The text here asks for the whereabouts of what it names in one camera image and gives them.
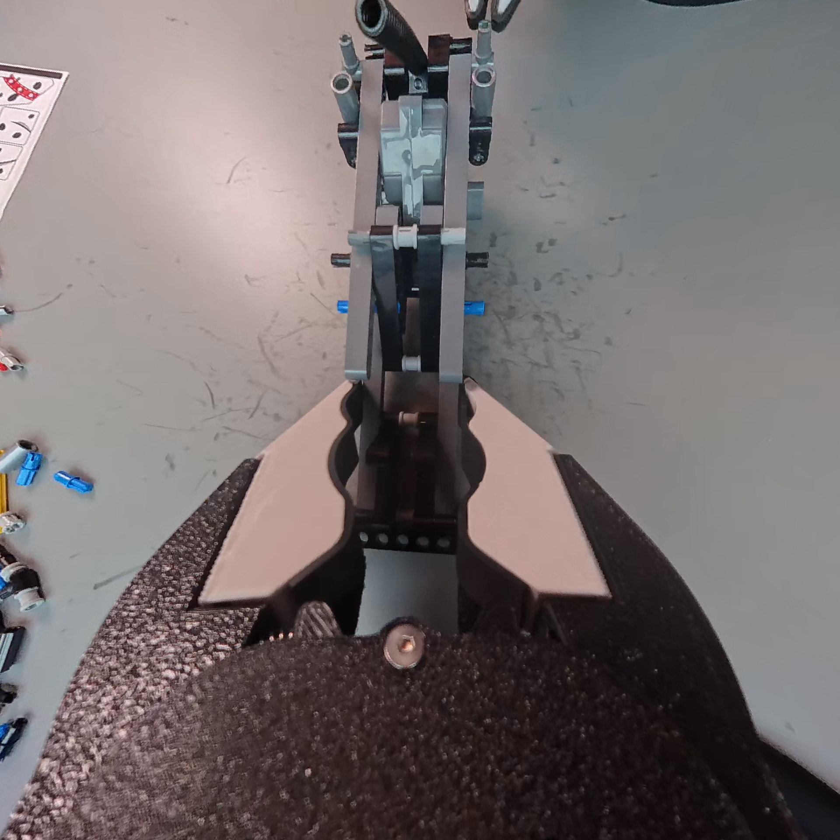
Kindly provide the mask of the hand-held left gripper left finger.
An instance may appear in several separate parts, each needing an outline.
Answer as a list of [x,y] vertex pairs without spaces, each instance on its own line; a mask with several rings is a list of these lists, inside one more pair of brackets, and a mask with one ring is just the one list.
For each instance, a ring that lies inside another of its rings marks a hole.
[[345,381],[261,452],[198,605],[265,604],[346,541],[363,401],[364,386]]

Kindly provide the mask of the grey desk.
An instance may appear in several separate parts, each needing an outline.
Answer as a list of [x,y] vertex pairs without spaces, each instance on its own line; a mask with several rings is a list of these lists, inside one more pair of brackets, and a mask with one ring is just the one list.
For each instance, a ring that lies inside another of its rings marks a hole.
[[[2,445],[38,567],[14,802],[100,621],[343,378],[352,2],[2,2],[64,90],[2,219]],[[838,2],[523,2],[465,370],[683,575],[763,734],[838,783]]]

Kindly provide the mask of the black grey toy chassis assembly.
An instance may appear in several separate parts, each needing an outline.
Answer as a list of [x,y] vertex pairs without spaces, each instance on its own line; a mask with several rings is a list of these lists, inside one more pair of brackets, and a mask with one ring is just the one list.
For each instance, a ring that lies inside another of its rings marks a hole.
[[344,374],[364,386],[353,530],[366,548],[454,554],[466,494],[464,329],[486,304],[467,279],[489,266],[471,251],[481,219],[497,72],[486,20],[427,44],[393,2],[354,2],[364,54],[342,34],[331,89],[338,139],[355,169]]

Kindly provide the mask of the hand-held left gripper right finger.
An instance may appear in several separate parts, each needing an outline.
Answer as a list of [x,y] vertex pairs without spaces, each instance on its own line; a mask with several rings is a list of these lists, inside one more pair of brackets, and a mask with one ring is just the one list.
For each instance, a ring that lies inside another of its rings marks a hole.
[[552,446],[475,381],[465,392],[485,465],[466,505],[469,540],[534,595],[610,599]]

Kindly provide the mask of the pile of blue black pins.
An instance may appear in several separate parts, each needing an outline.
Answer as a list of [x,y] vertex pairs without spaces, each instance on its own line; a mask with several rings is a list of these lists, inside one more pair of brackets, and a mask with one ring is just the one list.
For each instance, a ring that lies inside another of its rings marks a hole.
[[[37,445],[19,440],[1,454],[1,535],[2,538],[22,531],[26,520],[13,511],[9,504],[8,486],[11,476],[17,487],[29,487],[37,477],[44,457]],[[81,476],[65,470],[54,473],[53,479],[64,488],[87,495],[94,484]],[[39,574],[21,561],[5,544],[1,546],[1,600],[16,603],[21,613],[29,613],[46,603],[46,596]],[[1,672],[6,674],[16,664],[25,639],[25,628],[1,622]],[[14,751],[28,726],[26,717],[16,717],[1,724],[1,761]]]

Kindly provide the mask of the white sticker sheet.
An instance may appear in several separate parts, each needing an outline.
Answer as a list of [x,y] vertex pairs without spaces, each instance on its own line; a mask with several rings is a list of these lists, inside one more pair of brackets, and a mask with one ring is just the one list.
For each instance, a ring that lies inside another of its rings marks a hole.
[[1,214],[68,77],[63,70],[1,64]]

